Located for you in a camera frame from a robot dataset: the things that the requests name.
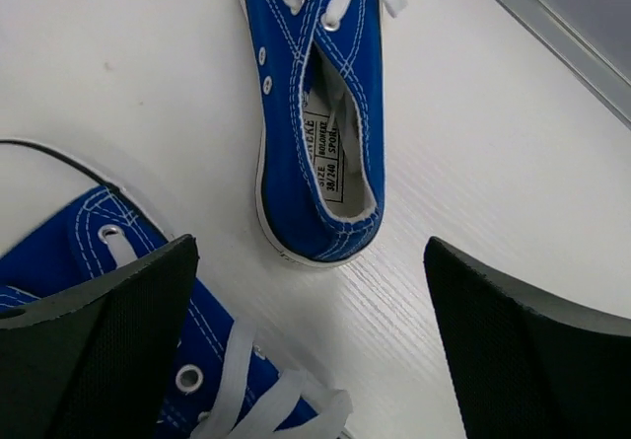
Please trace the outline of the blue canvas sneaker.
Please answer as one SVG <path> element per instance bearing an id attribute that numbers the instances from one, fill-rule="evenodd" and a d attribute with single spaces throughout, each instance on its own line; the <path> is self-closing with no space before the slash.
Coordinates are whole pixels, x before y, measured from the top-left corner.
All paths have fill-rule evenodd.
<path id="1" fill-rule="evenodd" d="M 121 187 L 1 142 L 5 438 L 344 438 L 349 394 L 277 369 Z"/>
<path id="2" fill-rule="evenodd" d="M 382 21 L 406 0 L 239 0 L 262 104 L 257 215 L 311 266 L 367 247 L 386 203 Z"/>

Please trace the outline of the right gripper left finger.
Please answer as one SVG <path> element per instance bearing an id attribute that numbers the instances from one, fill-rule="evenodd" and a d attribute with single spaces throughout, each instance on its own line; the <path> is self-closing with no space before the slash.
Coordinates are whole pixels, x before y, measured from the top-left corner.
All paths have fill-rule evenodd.
<path id="1" fill-rule="evenodd" d="M 152 437 L 197 265 L 185 235 L 2 313 L 2 437 Z"/>

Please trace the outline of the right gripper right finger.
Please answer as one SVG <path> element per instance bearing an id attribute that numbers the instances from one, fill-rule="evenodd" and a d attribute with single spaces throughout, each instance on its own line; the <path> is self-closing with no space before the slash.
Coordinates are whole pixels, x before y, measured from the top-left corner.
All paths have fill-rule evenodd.
<path id="1" fill-rule="evenodd" d="M 424 268 L 469 438 L 627 438 L 630 322 L 431 238 Z"/>

